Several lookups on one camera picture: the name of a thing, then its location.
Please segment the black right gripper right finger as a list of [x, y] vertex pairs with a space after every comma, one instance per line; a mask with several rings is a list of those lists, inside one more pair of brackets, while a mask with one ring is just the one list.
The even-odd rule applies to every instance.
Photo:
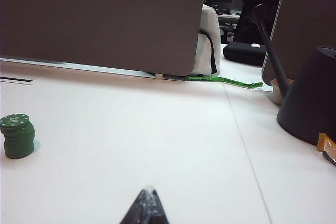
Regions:
[[151, 224], [168, 224], [169, 221], [165, 214], [163, 205], [157, 191], [152, 191]]

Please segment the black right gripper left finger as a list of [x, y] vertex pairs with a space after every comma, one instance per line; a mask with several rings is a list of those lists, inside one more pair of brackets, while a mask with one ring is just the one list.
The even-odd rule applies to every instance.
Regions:
[[152, 208], [152, 187], [144, 187], [121, 220], [121, 224], [149, 223]]

